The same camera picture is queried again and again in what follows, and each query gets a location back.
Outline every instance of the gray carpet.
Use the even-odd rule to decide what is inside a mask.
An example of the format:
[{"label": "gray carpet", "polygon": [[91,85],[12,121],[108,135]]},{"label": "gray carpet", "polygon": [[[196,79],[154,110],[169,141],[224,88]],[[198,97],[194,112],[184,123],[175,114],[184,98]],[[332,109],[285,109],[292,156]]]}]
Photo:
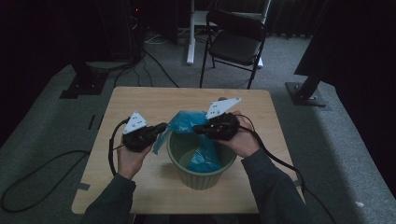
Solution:
[{"label": "gray carpet", "polygon": [[[153,39],[145,44],[145,50],[161,63],[179,87],[196,88],[205,46],[200,43],[204,37],[198,37],[193,65],[186,65],[188,45],[183,36],[178,45]],[[285,82],[304,82],[305,77],[294,76],[293,72],[308,44],[309,39],[302,37],[269,36],[262,53],[264,68],[259,70],[251,89],[271,93],[294,165],[338,223],[393,223],[395,199],[334,88],[325,83],[318,87],[328,109],[294,105],[290,99]],[[95,65],[109,66],[108,63]],[[205,88],[246,88],[247,72],[221,64],[216,69],[209,66]],[[108,76],[101,95],[80,95],[74,100],[59,99],[74,78],[71,66],[56,74],[0,150],[0,192],[61,153],[90,150],[119,73],[115,71]],[[117,85],[175,87],[148,55],[135,71],[125,71]],[[81,156],[81,153],[65,156],[27,179],[8,194],[8,207],[18,209],[40,199]],[[72,213],[71,204],[87,161],[88,158],[83,159],[40,205],[17,214],[1,211],[0,223],[78,223],[80,216]],[[331,223],[312,196],[306,194],[305,198],[315,223]]]}]

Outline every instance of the black chair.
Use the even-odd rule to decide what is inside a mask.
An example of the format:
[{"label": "black chair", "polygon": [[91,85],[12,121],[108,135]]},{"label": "black chair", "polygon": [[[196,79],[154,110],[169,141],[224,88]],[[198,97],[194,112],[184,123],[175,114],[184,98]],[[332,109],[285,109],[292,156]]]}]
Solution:
[{"label": "black chair", "polygon": [[247,89],[250,89],[262,56],[262,47],[266,37],[264,24],[252,17],[211,10],[206,14],[206,31],[208,38],[205,45],[200,88],[204,81],[206,55],[209,53],[214,68],[215,62],[218,62],[250,71],[247,85]]}]

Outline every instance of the person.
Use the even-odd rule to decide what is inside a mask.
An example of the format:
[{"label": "person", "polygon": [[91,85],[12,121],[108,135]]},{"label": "person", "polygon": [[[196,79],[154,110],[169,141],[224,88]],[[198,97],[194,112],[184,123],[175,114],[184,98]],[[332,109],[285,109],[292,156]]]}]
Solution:
[{"label": "person", "polygon": [[[251,130],[240,111],[233,114],[240,125]],[[311,223],[311,216],[290,177],[275,167],[253,135],[239,129],[230,141],[219,143],[231,148],[241,160],[253,192],[262,223]],[[102,194],[87,208],[80,223],[128,223],[136,188],[132,180],[142,167],[152,146],[141,153],[126,147],[117,149],[118,173]]]}]

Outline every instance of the sleeve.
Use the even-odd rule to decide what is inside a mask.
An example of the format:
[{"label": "sleeve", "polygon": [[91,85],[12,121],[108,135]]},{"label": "sleeve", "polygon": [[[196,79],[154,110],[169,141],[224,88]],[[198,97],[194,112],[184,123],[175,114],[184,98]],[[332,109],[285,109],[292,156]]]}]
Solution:
[{"label": "sleeve", "polygon": [[291,178],[261,149],[242,159],[263,223],[311,223],[311,216]]},{"label": "sleeve", "polygon": [[116,174],[80,223],[128,223],[135,188],[134,181]]}]

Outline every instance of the plastic bag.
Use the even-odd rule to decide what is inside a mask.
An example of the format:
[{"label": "plastic bag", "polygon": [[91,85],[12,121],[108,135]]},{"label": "plastic bag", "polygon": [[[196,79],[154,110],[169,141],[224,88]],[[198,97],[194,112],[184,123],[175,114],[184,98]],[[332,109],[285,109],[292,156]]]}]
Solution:
[{"label": "plastic bag", "polygon": [[[198,124],[208,123],[206,112],[200,110],[180,110],[168,123],[164,133],[161,133],[153,146],[153,152],[158,154],[158,150],[163,145],[171,132],[194,133],[192,127]],[[187,169],[198,173],[209,173],[221,168],[215,145],[211,139],[205,135],[199,135],[201,145],[193,155]]]}]

